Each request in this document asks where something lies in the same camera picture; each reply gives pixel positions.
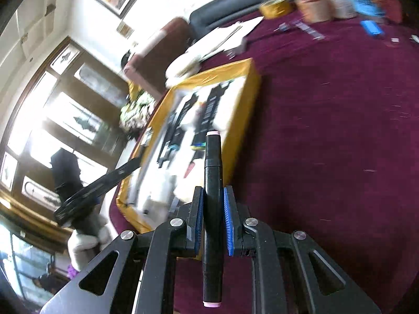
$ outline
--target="ceiling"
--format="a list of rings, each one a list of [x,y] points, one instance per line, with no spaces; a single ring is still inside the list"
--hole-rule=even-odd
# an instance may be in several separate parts
[[[31,60],[51,35],[64,31],[70,1],[23,0],[20,4],[0,36],[0,96],[11,74]]]

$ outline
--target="blue gripper pad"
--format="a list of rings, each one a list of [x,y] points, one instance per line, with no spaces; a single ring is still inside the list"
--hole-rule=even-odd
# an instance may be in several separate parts
[[[198,206],[198,215],[196,217],[195,227],[195,253],[198,255],[201,246],[201,234],[202,234],[202,219],[204,213],[204,188],[201,189],[200,193],[200,204]]]
[[[225,232],[227,235],[227,250],[228,255],[233,256],[234,242],[233,242],[233,220],[231,218],[230,204],[228,202],[227,188],[224,188],[224,219],[225,219]]]
[[[382,29],[377,25],[376,22],[372,20],[364,20],[361,21],[361,26],[365,29],[365,31],[371,36],[378,36],[380,34],[384,34]]]

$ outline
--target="pink marker cap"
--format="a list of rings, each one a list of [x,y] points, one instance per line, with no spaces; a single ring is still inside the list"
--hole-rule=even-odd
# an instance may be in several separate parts
[[[213,135],[213,134],[219,135],[219,132],[218,131],[208,131],[207,132],[207,136],[210,136],[210,135]]]
[[[221,302],[205,302],[205,301],[203,302],[204,302],[204,307],[218,308],[221,306]]]

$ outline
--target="screw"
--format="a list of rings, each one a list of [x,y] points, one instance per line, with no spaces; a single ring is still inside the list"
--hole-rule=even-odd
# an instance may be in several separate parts
[[[247,218],[244,223],[246,223],[248,226],[257,226],[258,225],[258,220],[256,218],[250,217]]]
[[[125,231],[123,231],[122,232],[122,234],[121,234],[121,238],[124,240],[124,241],[128,241],[129,239],[131,239],[131,238],[133,238],[134,237],[134,233],[131,231],[131,230],[125,230]]]
[[[306,237],[307,237],[307,235],[305,234],[305,232],[295,232],[294,233],[294,237],[296,238],[296,239],[299,239],[300,241],[302,241],[302,240],[304,240]]]
[[[181,226],[183,224],[183,219],[181,218],[174,218],[170,221],[171,226]]]

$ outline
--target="maroon carpet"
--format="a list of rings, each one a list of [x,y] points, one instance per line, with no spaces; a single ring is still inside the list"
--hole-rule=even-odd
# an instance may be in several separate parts
[[[419,45],[399,26],[374,39],[359,19],[314,24],[322,41],[273,32],[297,18],[264,20],[244,54],[204,63],[252,57],[263,77],[235,194],[274,229],[305,230],[388,313],[419,270]],[[216,311],[202,307],[200,268],[179,263],[181,314],[251,313],[249,261],[227,260]]]

